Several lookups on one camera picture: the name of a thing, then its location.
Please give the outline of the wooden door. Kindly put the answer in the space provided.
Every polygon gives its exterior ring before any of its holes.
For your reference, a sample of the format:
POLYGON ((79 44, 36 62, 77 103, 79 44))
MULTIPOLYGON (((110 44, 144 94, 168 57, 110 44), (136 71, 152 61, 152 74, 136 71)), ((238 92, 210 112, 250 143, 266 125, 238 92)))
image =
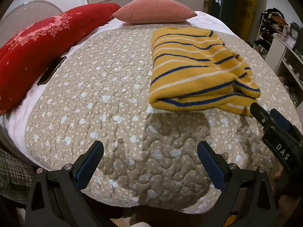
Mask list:
POLYGON ((234 32, 244 41, 248 41, 256 13, 258 0, 235 0, 234 32))

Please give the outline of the white bed sheet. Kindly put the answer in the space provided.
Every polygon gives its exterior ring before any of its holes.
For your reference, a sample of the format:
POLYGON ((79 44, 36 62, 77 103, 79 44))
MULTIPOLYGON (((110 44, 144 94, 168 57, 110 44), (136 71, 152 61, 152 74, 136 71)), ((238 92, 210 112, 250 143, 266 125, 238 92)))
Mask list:
MULTIPOLYGON (((219 19, 202 11, 196 11, 196 14, 196 17, 181 22, 180 24, 211 29, 230 35, 235 34, 219 19)), ((102 31, 129 27, 130 25, 131 24, 122 22, 118 19, 112 19, 106 24, 95 28, 92 33, 80 40, 76 45, 72 46, 67 52, 63 53, 63 56, 67 56, 67 58, 71 57, 71 55, 83 44, 85 44, 89 38, 102 31)), ((1 116, 1 142, 3 143, 4 148, 14 155, 20 153, 22 146, 25 145, 24 136, 28 115, 37 102, 37 99, 39 99, 39 97, 42 95, 45 87, 46 85, 38 86, 37 83, 34 82, 31 89, 26 93, 22 102, 15 109, 13 109, 11 113, 1 116)))

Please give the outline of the checkered green fabric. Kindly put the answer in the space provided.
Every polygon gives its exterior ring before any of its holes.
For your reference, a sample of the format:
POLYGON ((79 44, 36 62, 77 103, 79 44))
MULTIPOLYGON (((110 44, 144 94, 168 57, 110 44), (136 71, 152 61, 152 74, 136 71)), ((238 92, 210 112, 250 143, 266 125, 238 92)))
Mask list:
POLYGON ((34 175, 31 165, 1 149, 1 196, 26 205, 34 175))

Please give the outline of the pink knit pillow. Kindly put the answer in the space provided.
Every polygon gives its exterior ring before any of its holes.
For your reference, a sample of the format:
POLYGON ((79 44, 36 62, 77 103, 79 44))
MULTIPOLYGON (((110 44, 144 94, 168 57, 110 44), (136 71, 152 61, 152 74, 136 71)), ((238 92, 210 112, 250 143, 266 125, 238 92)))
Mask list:
POLYGON ((113 14, 130 24, 178 23, 196 16, 195 11, 174 0, 134 0, 113 14))

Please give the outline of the black smartphone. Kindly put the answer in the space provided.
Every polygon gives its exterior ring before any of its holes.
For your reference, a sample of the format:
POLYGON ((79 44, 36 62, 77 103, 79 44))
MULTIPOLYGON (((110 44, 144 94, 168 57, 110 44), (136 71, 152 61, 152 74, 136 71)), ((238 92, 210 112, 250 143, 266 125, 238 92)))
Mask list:
POLYGON ((52 78, 54 73, 57 71, 58 68, 60 68, 61 64, 64 62, 64 60, 67 59, 67 56, 56 58, 47 68, 47 70, 44 72, 44 74, 41 76, 39 81, 37 82, 37 85, 45 85, 49 82, 49 80, 52 78))

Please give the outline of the red floral bolster pillow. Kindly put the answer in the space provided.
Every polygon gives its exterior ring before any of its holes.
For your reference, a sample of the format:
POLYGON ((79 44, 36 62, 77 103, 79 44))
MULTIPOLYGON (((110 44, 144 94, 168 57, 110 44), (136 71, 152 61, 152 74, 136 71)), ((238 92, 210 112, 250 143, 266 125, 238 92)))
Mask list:
POLYGON ((25 98, 49 65, 120 9, 116 3, 94 3, 31 24, 1 47, 1 114, 25 98))

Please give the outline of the white bed headboard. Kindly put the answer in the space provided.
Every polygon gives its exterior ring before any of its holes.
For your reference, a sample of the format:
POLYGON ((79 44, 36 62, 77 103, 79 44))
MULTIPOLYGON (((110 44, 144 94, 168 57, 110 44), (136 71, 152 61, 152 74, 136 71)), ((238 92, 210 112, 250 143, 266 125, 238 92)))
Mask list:
POLYGON ((61 13, 63 11, 58 6, 42 0, 30 1, 17 6, 1 20, 1 47, 31 24, 61 13))

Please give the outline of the white shelf unit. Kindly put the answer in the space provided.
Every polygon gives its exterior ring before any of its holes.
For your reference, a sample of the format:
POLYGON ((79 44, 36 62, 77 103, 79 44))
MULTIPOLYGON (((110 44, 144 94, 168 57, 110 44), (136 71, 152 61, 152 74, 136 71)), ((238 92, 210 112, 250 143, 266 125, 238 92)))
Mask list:
POLYGON ((274 36, 266 63, 274 70, 280 82, 293 101, 298 114, 302 114, 302 59, 283 42, 274 36))

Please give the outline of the black table clock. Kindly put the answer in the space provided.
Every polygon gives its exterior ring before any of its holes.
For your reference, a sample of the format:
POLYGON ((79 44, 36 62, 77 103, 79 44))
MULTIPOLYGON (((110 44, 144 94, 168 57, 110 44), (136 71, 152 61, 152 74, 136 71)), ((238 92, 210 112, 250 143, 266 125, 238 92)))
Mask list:
POLYGON ((290 36, 297 40, 300 32, 300 26, 296 22, 290 24, 290 36))

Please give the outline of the beige dotted quilt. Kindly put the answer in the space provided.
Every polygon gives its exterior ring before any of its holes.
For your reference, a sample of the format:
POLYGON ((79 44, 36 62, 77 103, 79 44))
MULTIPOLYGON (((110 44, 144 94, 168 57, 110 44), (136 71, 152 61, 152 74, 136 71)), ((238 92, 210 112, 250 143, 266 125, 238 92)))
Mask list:
POLYGON ((197 156, 200 141, 242 169, 263 166, 273 176, 281 165, 253 117, 217 108, 167 112, 149 104, 157 28, 100 32, 65 60, 28 118, 26 149, 45 168, 58 170, 99 140, 104 156, 86 195, 117 207, 206 213, 220 191, 197 156))

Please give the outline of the cluttered clothes rack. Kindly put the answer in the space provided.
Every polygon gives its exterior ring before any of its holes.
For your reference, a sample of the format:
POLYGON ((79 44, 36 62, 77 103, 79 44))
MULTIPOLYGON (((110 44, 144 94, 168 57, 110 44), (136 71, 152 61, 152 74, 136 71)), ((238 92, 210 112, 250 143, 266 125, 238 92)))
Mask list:
POLYGON ((288 27, 289 25, 280 10, 276 8, 265 10, 260 16, 259 29, 253 48, 263 59, 266 59, 273 39, 275 37, 283 39, 288 32, 288 27))

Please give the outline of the yellow striped knit sweater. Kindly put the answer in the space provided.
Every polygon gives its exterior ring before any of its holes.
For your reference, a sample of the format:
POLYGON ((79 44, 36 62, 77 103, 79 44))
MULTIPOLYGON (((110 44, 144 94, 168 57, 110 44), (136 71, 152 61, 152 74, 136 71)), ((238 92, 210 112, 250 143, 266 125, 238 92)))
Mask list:
POLYGON ((151 46, 151 106, 172 112, 219 108, 251 114, 251 104, 261 96, 253 72, 213 30, 160 28, 151 46))

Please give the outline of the pink picture frame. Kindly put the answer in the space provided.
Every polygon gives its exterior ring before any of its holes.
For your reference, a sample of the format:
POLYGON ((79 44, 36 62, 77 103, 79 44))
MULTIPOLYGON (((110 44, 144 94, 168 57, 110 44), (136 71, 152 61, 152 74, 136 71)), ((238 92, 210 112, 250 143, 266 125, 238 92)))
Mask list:
POLYGON ((289 46, 290 49, 293 49, 296 44, 296 40, 290 35, 286 36, 284 42, 289 46))

